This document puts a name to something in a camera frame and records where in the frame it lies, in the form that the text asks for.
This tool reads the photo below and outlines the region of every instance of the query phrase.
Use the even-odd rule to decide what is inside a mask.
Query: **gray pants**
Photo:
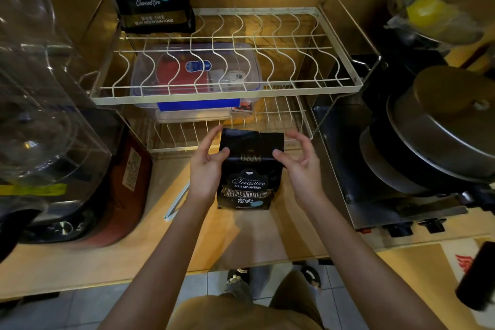
[[[242,280],[228,283],[227,289],[221,296],[252,303],[250,287]],[[314,288],[310,286],[300,271],[293,270],[287,274],[275,291],[269,307],[304,314],[324,328],[316,305]]]

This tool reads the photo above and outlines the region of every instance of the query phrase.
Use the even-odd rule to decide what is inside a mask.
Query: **wooden countertop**
[[[188,180],[189,158],[156,161],[143,219],[115,245],[84,250],[75,249],[71,243],[18,245],[0,264],[0,299],[130,281],[167,230],[170,223],[163,216]],[[453,217],[447,225],[447,231],[438,234],[414,226],[412,236],[399,239],[380,229],[362,236],[376,251],[467,236],[495,236],[495,217],[479,209]],[[188,273],[326,255],[316,231],[295,203],[284,170],[281,189],[269,211],[218,210],[216,202],[213,204]]]

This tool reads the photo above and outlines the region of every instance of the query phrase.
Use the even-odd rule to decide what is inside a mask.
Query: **wire shelf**
[[[320,8],[197,9],[195,14],[196,31],[192,34],[135,35],[117,28],[91,89],[92,100],[97,105],[139,104],[355,93],[362,87],[362,78]],[[210,46],[201,48],[196,43]],[[231,48],[216,48],[218,43],[229,43]],[[177,48],[179,44],[188,48]],[[244,78],[255,71],[248,54],[257,59],[261,73],[258,81],[242,80],[234,91],[226,91],[220,83],[227,68],[216,86],[200,81],[205,51],[213,51],[227,64],[226,52],[232,54],[232,50],[238,62],[247,61],[249,65]],[[177,56],[182,53],[193,55],[202,65],[197,79],[188,84],[174,83],[181,71]],[[132,82],[139,56],[149,61],[149,73]],[[158,78],[157,57],[162,56],[175,60],[178,70],[168,83],[152,85]],[[303,65],[310,66],[308,75],[300,72]]]
[[[313,138],[306,110],[298,96],[261,98],[255,104],[252,114],[233,114],[226,120],[194,122],[157,123],[146,112],[135,106],[124,112],[124,116],[134,133],[150,153],[191,151],[197,149],[199,142],[208,131],[223,124],[225,128],[248,129],[258,132],[280,132],[295,129]],[[284,136],[285,149],[299,149],[300,144]],[[216,136],[212,148],[218,148],[220,135]]]

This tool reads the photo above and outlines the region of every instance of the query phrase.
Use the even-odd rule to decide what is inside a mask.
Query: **floor tile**
[[[328,277],[330,278],[330,285],[332,288],[344,287],[342,278],[337,271],[337,268],[333,265],[327,265]]]
[[[0,330],[47,330],[64,327],[74,291],[61,292],[58,297],[33,301],[4,312]]]
[[[317,259],[306,260],[306,264],[316,269],[321,279],[321,289],[326,290],[331,288],[330,279],[328,278],[328,273],[325,265],[319,265]]]
[[[124,293],[129,284],[77,290],[70,308],[67,326],[101,322]]]
[[[332,290],[322,290],[316,296],[316,304],[320,311],[323,326],[331,330],[341,330],[337,306],[335,305]]]
[[[211,271],[207,274],[208,295],[220,295],[227,288],[227,275],[229,271]]]
[[[292,270],[292,263],[265,265],[251,268],[251,295],[253,299],[272,297],[280,282]]]
[[[175,302],[175,308],[184,300],[190,299],[196,296],[205,296],[207,294],[207,275],[206,274],[193,274],[186,275],[184,282],[182,283],[179,297]]]
[[[257,300],[253,300],[252,302],[267,307],[270,305],[271,301],[272,301],[271,297],[265,297],[264,299],[257,299]]]
[[[368,330],[366,322],[345,287],[334,288],[334,299],[342,330]]]
[[[96,330],[98,328],[98,325],[100,323],[96,322],[94,324],[85,324],[85,325],[79,325],[79,326],[69,326],[66,327],[65,330]]]

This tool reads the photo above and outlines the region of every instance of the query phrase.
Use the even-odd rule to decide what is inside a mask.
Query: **pot lid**
[[[495,156],[495,81],[437,65],[416,76],[414,96],[424,112],[456,139]]]

